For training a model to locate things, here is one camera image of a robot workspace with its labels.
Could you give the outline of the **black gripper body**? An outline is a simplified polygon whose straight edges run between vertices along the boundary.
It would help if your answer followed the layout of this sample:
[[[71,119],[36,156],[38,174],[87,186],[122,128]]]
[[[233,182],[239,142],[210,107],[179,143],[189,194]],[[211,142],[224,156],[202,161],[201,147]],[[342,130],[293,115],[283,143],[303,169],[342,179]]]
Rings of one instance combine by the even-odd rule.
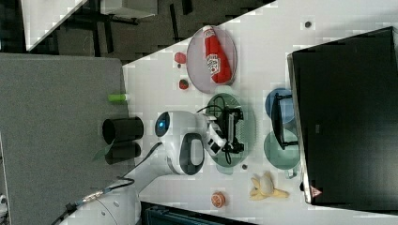
[[[242,119],[243,112],[239,107],[225,107],[222,112],[222,131],[227,140],[225,149],[233,154],[238,154],[244,150],[244,144],[240,143],[236,137],[237,122]]]

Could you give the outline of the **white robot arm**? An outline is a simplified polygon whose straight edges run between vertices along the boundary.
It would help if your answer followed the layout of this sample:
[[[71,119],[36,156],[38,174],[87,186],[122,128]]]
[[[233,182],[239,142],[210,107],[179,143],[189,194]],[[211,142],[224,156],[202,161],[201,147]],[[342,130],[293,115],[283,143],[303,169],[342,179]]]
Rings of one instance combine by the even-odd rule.
[[[112,185],[67,204],[52,225],[137,225],[139,194],[156,178],[194,175],[202,169],[205,155],[243,151],[236,138],[237,123],[243,119],[239,107],[218,107],[214,115],[163,112],[154,126],[159,141],[145,159]]]

